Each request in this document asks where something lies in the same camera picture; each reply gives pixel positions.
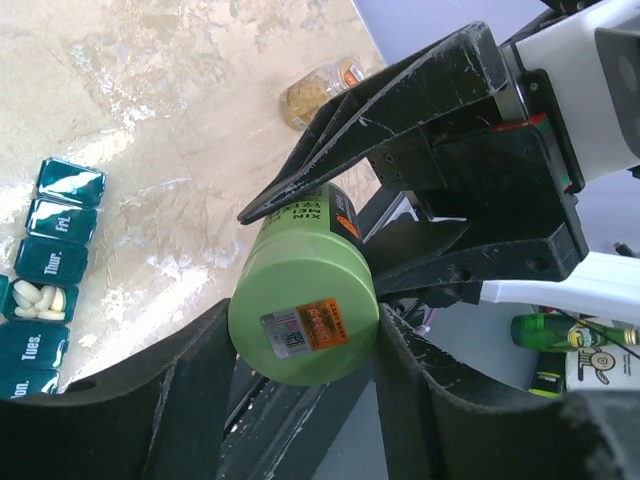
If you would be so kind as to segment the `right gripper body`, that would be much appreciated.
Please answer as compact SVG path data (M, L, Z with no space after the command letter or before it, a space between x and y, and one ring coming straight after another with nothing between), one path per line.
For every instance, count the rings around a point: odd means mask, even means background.
M371 153L382 184L409 195L417 222L560 220L582 232L576 196L584 186L574 184L577 161L549 80L525 72L508 90L523 107L513 120L485 101Z

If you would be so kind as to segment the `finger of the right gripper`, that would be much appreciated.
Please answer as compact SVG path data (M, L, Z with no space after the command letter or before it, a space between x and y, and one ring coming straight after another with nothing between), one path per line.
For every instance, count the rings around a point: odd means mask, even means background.
M322 106L239 222L270 215L402 134L490 98L504 85L489 25L475 21L456 30Z
M494 280L562 281L588 254L584 235L560 220L524 223L398 219L372 237L372 276L382 302L476 303Z

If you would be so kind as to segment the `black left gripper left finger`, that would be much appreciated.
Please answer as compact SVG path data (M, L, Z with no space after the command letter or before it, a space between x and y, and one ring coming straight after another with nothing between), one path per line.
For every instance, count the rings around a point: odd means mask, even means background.
M228 306L62 394L2 401L2 478L215 478L236 362Z

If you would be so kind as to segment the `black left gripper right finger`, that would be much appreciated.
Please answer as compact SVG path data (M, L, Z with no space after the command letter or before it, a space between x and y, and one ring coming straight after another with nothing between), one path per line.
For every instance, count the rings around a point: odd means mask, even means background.
M639 395L556 399L458 361L380 307L375 382L392 479L636 479Z

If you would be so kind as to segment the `green lidded pill bottle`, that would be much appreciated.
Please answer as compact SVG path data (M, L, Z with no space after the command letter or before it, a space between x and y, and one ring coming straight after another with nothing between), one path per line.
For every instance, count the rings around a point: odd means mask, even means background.
M362 234L349 196L333 183L268 215L248 265L346 264L365 267Z

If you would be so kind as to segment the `green bottle lid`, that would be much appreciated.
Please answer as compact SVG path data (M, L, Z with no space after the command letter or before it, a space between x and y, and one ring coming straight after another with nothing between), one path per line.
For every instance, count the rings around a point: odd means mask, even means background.
M336 235L311 231L261 243L228 311L240 356L259 374L297 386L335 381L363 365L378 323L361 253Z

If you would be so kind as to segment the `teal weekly pill organizer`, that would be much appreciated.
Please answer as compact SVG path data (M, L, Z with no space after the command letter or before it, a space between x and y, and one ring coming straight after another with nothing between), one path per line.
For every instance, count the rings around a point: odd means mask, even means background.
M89 264L89 245L98 225L106 175L56 157L42 161L35 194L18 245L15 276L1 278L1 397L17 400L53 394L70 345L79 285ZM14 315L13 284L53 285L67 299L64 321Z

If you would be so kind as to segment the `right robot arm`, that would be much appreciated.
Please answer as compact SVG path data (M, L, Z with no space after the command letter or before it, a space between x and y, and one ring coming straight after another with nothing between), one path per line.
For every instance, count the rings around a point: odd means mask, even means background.
M497 43L470 23L340 93L240 213L261 230L228 310L241 356L288 384L375 361L392 479L635 479L639 396L544 398L422 337L392 302L551 307L512 333L582 347L636 338L639 263L592 252L587 183L639 164L639 5L552 1Z

